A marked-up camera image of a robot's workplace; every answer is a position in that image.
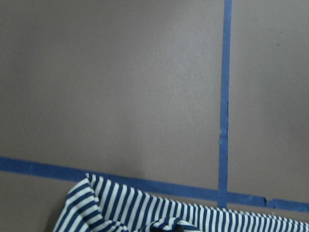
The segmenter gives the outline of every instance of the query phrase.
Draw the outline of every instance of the tape strip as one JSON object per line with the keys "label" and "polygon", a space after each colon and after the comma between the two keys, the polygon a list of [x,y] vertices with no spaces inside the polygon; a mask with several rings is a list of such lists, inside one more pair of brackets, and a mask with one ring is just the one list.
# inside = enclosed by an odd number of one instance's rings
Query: tape strip
{"label": "tape strip", "polygon": [[228,97],[230,77],[230,37],[231,37],[232,0],[225,0],[222,71],[221,71],[221,109],[219,139],[219,181],[218,207],[226,208],[227,203],[227,163],[228,163]]}
{"label": "tape strip", "polygon": [[218,192],[212,189],[190,187],[185,185],[170,184],[137,178],[125,178],[107,173],[98,173],[89,170],[81,170],[51,164],[42,164],[20,159],[15,160],[5,157],[0,157],[0,170],[74,182],[80,181],[85,177],[86,173],[90,173],[104,176],[105,178],[115,182],[123,183],[146,192],[196,199],[206,199],[209,201],[216,201],[218,195]]}
{"label": "tape strip", "polygon": [[[118,183],[123,183],[147,192],[203,199],[208,201],[216,201],[218,194],[216,190],[207,188],[197,188],[185,185],[163,183],[159,181],[142,180],[137,178],[125,178],[112,174],[5,157],[0,157],[0,171],[27,174],[39,177],[48,177],[58,180],[67,180],[74,182],[78,182],[83,179],[85,177],[85,173],[97,174]],[[279,199],[267,201],[264,197],[230,192],[227,193],[227,196],[227,202],[229,203],[309,213],[309,203],[301,203]]]}

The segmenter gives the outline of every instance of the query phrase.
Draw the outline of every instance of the navy and white stripes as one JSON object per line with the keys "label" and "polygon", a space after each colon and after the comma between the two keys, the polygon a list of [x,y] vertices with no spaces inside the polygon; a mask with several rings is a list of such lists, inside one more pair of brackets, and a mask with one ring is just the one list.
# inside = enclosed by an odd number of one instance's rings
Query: navy and white stripes
{"label": "navy and white stripes", "polygon": [[287,218],[205,207],[156,197],[88,175],[69,193],[54,232],[309,232]]}

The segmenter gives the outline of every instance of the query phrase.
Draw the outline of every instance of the striped fabric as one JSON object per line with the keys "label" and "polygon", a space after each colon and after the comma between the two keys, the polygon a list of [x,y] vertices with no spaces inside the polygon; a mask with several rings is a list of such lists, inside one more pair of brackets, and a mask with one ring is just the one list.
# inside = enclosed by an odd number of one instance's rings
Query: striped fabric
{"label": "striped fabric", "polygon": [[156,197],[86,175],[67,195],[55,232],[309,232],[291,219]]}

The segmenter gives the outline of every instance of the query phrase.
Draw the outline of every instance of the vertical tape strip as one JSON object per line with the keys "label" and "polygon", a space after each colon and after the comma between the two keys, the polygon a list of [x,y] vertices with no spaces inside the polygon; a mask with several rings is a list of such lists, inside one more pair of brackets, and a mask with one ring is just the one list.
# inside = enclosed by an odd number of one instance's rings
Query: vertical tape strip
{"label": "vertical tape strip", "polygon": [[226,208],[227,203],[227,161],[228,161],[228,97],[230,77],[230,41],[231,41],[232,0],[225,0],[222,70],[221,70],[221,108],[219,139],[219,182],[218,207]]}

